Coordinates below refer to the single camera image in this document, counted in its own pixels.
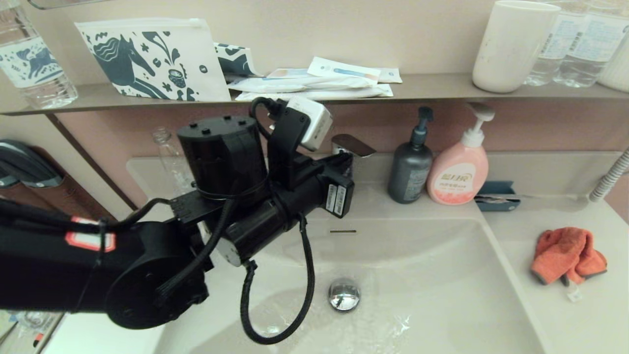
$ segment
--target wall shelf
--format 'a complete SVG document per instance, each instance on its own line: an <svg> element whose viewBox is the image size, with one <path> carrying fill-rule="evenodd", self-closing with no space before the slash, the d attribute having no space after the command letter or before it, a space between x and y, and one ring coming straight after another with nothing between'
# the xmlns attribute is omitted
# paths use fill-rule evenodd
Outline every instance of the wall shelf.
<svg viewBox="0 0 629 354"><path fill-rule="evenodd" d="M462 74L414 74L404 75L403 84L391 84L393 97L361 98L329 100L331 104L358 103L414 103L431 100L627 100L628 93L615 91L601 85L594 85L587 89L568 88L551 83L545 86L522 86L514 93L497 94L483 91L472 84L469 73ZM90 84L78 86L79 97L67 106L47 110L24 108L18 111L7 111L0 114L9 116L53 114L77 111L117 110L128 108L176 108L190 106L244 106L248 102L238 102L233 99L239 92L232 92L232 100L224 102L187 102L156 100L139 98L119 94L110 83Z"/></svg>

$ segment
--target gray soap bottle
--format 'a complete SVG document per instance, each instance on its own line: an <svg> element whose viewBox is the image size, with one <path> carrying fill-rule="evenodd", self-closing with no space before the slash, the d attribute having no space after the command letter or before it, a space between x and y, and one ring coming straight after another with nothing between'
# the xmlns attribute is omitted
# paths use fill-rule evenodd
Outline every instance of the gray soap bottle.
<svg viewBox="0 0 629 354"><path fill-rule="evenodd" d="M432 120L432 109L420 107L420 123L413 129L411 140L395 150L388 192L398 203L409 204L419 199L426 184L433 155L424 142L428 132L426 123Z"/></svg>

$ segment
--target pink wall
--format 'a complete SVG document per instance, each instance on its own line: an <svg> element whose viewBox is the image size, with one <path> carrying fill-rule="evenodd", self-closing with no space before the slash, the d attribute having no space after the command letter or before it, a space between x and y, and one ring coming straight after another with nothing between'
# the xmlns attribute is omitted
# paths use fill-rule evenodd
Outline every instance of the pink wall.
<svg viewBox="0 0 629 354"><path fill-rule="evenodd" d="M629 101L562 100L487 102L497 111L483 126L488 151L622 151L629 146ZM435 111L427 144L441 151L460 139L474 117L460 101L426 104ZM330 105L332 135L350 133L379 152L392 152L409 138L419 104ZM131 157L155 156L151 131L160 125L175 131L192 120L217 115L245 115L245 108L161 108L63 113L58 117L116 184L138 205L146 196L126 172ZM628 182L612 200L627 218Z"/></svg>

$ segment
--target white pump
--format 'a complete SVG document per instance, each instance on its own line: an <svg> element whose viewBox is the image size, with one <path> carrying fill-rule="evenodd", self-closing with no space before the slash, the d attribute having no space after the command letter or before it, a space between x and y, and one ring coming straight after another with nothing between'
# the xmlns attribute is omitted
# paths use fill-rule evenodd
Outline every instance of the white pump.
<svg viewBox="0 0 629 354"><path fill-rule="evenodd" d="M482 145L482 141L485 139L485 135L482 133L481 125L484 122L489 122L494 119L496 110L490 106L483 105L482 103L468 102L465 104L478 119L474 128L467 129L463 133L461 138L461 144L467 147L479 147Z"/></svg>

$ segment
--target red label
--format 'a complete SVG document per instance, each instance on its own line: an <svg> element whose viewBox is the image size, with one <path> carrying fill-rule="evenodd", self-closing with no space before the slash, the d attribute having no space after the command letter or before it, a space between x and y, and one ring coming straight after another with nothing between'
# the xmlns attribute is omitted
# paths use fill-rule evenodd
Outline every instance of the red label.
<svg viewBox="0 0 629 354"><path fill-rule="evenodd" d="M83 219L82 217L73 216L73 222L79 222L81 224L94 224L98 225L98 222L89 219ZM81 232L68 231L65 233L65 241L70 246L89 249L91 251L100 251L101 249L101 235L99 234L84 234ZM111 252L116 249L116 234L105 234L105 252Z"/></svg>

